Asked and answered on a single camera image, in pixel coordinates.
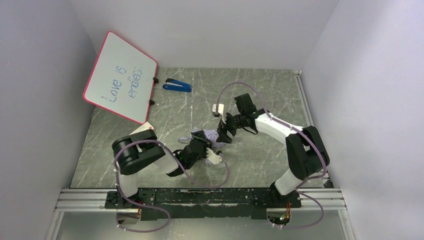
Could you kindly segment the black and lavender umbrella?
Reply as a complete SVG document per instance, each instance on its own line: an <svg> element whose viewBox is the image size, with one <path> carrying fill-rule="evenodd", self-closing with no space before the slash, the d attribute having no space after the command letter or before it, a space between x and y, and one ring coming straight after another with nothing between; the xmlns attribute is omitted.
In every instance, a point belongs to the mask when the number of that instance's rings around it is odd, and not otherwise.
<svg viewBox="0 0 424 240"><path fill-rule="evenodd" d="M218 133L215 130L192 131L191 136L178 139L179 143L186 146L177 151L177 158L186 169L190 169L199 160L212 165L220 164L223 162L219 151L222 144L216 142L217 138Z"/></svg>

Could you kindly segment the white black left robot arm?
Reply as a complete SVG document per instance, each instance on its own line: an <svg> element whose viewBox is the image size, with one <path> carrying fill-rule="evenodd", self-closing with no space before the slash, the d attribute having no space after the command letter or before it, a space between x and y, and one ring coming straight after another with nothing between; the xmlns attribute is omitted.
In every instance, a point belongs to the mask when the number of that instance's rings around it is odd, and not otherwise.
<svg viewBox="0 0 424 240"><path fill-rule="evenodd" d="M167 176L176 177L182 175L183 169L191 169L199 160L207 159L214 149L218 133L215 130L194 130L190 137L180 138L178 141L188 144L183 149L177 149L172 154L179 160L179 166L174 158L166 153L166 150L157 143L146 142L133 145L127 149L125 146L137 141L157 140L154 130L143 130L115 140L112 145L113 156L118 156L119 186L126 197L134 202L142 204L144 199L139 194L137 187L138 173L150 164L161 168Z"/></svg>

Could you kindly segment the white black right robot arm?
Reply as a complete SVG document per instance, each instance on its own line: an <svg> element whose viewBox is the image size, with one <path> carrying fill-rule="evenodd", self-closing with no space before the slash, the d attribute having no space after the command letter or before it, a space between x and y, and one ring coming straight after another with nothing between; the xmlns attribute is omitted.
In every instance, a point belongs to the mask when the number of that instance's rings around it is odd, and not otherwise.
<svg viewBox="0 0 424 240"><path fill-rule="evenodd" d="M271 189L280 196L287 196L308 178L326 174L330 158L318 129L312 125L301 127L283 121L264 108L258 109L248 93L234 98L238 114L224 112L224 106L215 103L212 113L220 118L217 127L217 142L230 144L238 129L254 135L266 134L286 147L288 170L275 182Z"/></svg>

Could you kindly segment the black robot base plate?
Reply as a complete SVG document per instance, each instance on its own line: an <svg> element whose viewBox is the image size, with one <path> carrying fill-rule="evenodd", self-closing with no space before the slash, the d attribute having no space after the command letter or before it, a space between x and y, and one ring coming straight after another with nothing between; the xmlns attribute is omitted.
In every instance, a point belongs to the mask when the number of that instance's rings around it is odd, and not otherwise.
<svg viewBox="0 0 424 240"><path fill-rule="evenodd" d="M136 210L140 220L238 218L268 219L270 209L300 208L300 196L281 196L268 187L255 188L139 188L143 203L128 202L117 191L109 191L104 208Z"/></svg>

